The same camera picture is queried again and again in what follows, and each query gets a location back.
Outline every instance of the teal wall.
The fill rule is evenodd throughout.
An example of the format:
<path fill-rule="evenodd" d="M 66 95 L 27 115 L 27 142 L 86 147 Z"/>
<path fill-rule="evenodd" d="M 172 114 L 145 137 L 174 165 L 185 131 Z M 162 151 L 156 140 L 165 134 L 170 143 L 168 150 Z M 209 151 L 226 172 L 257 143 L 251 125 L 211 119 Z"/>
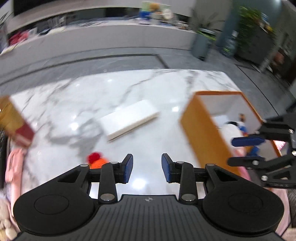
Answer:
<path fill-rule="evenodd" d="M 217 46 L 224 46 L 225 39 L 231 36 L 233 30 L 238 30 L 239 6 L 257 8 L 268 16 L 270 25 L 274 27 L 281 13 L 282 2 L 281 0 L 233 0 L 233 8 L 216 43 Z"/>

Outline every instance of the open orange box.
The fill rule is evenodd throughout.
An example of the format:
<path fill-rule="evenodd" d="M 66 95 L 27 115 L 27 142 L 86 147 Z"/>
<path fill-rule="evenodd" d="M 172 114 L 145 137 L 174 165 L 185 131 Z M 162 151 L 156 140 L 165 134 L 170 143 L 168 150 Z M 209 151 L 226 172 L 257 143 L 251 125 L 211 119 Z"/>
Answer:
<path fill-rule="evenodd" d="M 246 176 L 245 168 L 227 165 L 227 160 L 232 154 L 219 132 L 219 127 L 226 122 L 239 121 L 240 113 L 245 114 L 248 133 L 253 134 L 260 128 L 262 119 L 242 92 L 194 93 L 181 117 L 181 125 L 201 167 L 207 163 L 214 163 L 232 173 Z M 273 141 L 261 144 L 258 154 L 266 160 L 281 156 Z"/>

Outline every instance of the beige plush toy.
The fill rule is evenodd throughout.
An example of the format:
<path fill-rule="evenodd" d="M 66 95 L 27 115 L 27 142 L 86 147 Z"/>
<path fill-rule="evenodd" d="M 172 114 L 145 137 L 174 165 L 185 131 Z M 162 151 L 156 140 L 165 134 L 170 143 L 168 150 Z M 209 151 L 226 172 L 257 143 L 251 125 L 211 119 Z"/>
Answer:
<path fill-rule="evenodd" d="M 13 240 L 17 232 L 10 222 L 7 202 L 0 198 L 0 241 Z"/>

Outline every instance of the white marble tabletop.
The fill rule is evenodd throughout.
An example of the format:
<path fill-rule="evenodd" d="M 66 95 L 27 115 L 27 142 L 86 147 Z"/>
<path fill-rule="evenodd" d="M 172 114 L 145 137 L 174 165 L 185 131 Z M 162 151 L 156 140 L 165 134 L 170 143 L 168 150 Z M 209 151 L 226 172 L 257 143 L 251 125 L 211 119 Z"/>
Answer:
<path fill-rule="evenodd" d="M 89 75 L 42 85 L 12 96 L 17 108 L 36 131 L 24 162 L 22 193 L 85 163 L 91 152 L 109 161 L 134 157 L 128 184 L 117 184 L 122 194 L 176 194 L 179 184 L 168 184 L 161 155 L 173 161 L 199 163 L 179 124 L 192 92 L 239 91 L 222 72 L 158 69 Z M 120 108 L 147 99 L 160 116 L 108 142 L 99 119 Z M 97 198 L 98 183 L 90 196 Z M 203 198 L 202 187 L 199 198 Z"/>

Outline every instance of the water bottle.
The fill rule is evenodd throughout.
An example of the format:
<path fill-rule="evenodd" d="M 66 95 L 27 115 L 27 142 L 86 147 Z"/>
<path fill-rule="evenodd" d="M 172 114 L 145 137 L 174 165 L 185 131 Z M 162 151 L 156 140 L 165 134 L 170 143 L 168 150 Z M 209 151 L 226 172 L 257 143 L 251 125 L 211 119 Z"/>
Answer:
<path fill-rule="evenodd" d="M 232 36 L 227 38 L 226 44 L 224 48 L 222 49 L 222 54 L 228 58 L 233 57 L 235 50 L 237 48 L 237 42 L 236 42 L 236 37 L 238 35 L 238 32 L 233 31 Z"/>

